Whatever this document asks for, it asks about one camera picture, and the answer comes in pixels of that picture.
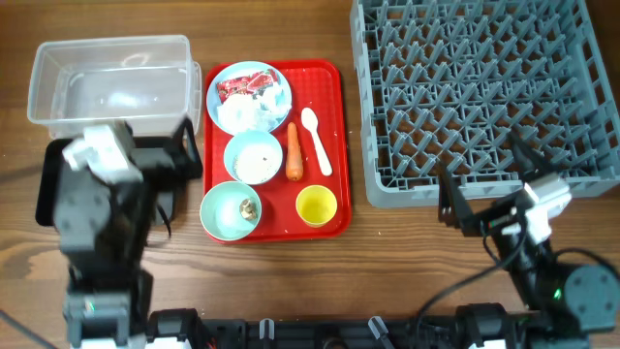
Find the light blue plate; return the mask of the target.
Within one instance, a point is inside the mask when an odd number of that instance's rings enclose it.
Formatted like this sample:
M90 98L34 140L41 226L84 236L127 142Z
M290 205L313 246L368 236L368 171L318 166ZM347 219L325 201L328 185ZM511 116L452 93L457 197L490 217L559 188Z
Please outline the light blue plate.
M206 108L222 131L273 132L287 118L293 93L284 75L274 66L244 61L224 68L208 84Z

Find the red snack wrapper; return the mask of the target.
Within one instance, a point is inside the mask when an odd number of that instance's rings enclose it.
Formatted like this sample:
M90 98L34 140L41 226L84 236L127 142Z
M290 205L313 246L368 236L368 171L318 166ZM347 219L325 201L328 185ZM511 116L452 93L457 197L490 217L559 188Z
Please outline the red snack wrapper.
M247 76L220 81L216 87L220 101L224 103L234 94L254 96L278 82L277 73L273 69L266 69Z

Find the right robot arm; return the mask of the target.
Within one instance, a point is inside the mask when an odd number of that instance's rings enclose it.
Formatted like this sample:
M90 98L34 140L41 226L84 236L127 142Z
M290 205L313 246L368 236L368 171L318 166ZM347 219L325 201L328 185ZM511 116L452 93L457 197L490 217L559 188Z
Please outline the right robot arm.
M473 212L445 164L438 166L441 222L466 237L490 238L497 268L506 270L524 304L569 333L614 329L619 311L619 273L599 256L586 265L560 261L552 249L551 219L572 200L570 185L556 168L509 134L512 160L522 186L482 211Z

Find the orange carrot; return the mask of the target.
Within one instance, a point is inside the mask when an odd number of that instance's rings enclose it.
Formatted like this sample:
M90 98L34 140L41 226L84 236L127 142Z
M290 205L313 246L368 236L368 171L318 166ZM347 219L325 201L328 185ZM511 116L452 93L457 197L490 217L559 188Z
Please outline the orange carrot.
M287 126L287 142L286 177L291 181L299 181L303 177L303 161L297 128L293 122Z

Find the white plastic spoon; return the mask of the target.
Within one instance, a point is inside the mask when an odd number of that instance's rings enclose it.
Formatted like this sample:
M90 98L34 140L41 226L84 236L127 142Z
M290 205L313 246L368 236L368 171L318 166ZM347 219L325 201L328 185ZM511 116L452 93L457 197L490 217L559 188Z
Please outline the white plastic spoon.
M324 145L319 136L318 116L316 116L316 114L310 108L303 108L301 111L301 123L302 126L310 133L312 137L313 145L322 175L331 176L333 174L333 169L326 154Z

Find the green bowl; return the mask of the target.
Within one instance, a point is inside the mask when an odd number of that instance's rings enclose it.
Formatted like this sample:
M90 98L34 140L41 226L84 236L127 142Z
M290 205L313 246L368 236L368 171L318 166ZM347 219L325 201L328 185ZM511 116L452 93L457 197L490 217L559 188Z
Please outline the green bowl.
M250 198L257 206L258 218L243 219L239 205ZM209 189L201 202L200 219L204 229L221 241L237 241L248 237L259 225L263 208L258 193L238 181L225 181Z

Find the brown food scrap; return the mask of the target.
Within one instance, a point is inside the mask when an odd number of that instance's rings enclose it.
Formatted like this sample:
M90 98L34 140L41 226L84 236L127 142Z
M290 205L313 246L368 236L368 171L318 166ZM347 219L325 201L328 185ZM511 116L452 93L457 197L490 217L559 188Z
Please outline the brown food scrap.
M243 219L253 221L258 218L257 206L250 198L244 199L239 205L239 212Z

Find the grey dishwasher rack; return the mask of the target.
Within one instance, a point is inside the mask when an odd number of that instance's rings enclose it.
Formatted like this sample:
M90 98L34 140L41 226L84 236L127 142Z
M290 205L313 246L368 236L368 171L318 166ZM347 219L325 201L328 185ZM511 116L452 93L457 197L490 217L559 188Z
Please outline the grey dishwasher rack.
M619 111L582 1L356 1L366 196L433 206L445 165L468 199L521 183L517 131L577 198L619 182Z

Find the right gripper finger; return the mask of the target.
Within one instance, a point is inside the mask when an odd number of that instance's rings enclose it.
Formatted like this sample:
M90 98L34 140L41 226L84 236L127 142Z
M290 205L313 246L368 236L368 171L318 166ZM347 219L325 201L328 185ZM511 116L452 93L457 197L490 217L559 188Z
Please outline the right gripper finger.
M438 219L448 227L468 228L474 213L443 162L437 164L439 184Z
M517 166L518 177L522 182L532 182L552 173L551 163L524 142L516 131L511 130L508 138L513 162Z

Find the clear plastic bin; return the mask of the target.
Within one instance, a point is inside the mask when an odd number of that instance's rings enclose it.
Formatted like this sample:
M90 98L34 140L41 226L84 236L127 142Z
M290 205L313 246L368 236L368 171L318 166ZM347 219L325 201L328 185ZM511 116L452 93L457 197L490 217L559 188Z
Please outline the clear plastic bin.
M170 134L202 118L203 80L184 35L114 37L41 44L27 117L54 139L91 124L121 121L135 136Z

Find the black tray bin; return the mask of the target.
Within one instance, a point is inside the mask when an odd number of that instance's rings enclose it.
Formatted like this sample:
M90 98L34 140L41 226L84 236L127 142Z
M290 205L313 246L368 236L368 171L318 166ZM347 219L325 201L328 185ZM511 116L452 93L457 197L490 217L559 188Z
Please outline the black tray bin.
M202 160L196 146L192 121L188 118L182 119L170 136L172 145L168 145L166 151L171 155L174 165L169 178L183 187L188 180L202 176ZM81 137L82 135L56 139L46 148L35 212L35 219L41 226L53 225L53 210L60 192L76 183L82 171L88 170L85 168L74 172L62 155L62 150L71 141Z

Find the yellow cup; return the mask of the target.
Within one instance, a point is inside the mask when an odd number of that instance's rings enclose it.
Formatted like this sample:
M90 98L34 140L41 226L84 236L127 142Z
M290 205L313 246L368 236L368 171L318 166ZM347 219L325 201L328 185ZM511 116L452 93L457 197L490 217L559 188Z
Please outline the yellow cup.
M330 189L322 185L310 185L298 193L295 209L307 226L321 228L336 215L338 204Z

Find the white napkin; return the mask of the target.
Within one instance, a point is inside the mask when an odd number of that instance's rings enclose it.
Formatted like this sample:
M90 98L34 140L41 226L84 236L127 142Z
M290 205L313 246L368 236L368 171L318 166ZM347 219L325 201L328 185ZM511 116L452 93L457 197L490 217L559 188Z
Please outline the white napkin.
M217 108L217 121L231 135L246 131L272 132L291 108L290 93L276 83L254 96L232 95Z

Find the white rice pile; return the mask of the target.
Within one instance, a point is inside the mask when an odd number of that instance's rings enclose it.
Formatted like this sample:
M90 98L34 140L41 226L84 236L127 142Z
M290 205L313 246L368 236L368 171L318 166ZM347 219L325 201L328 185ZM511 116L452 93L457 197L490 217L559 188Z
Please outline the white rice pile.
M266 143L243 147L233 161L233 174L249 185L269 181L279 171L282 163L281 149Z

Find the light blue bowl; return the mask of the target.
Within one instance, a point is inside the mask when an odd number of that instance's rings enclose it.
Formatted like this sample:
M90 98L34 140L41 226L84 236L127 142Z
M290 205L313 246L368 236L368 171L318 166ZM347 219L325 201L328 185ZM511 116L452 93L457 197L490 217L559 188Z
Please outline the light blue bowl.
M273 147L281 149L282 163L283 163L283 150L281 144L270 133L262 131L247 131L235 135L226 145L224 151L224 165L231 177L239 181L233 174L233 161L238 152L245 146L257 145L259 143L266 143Z

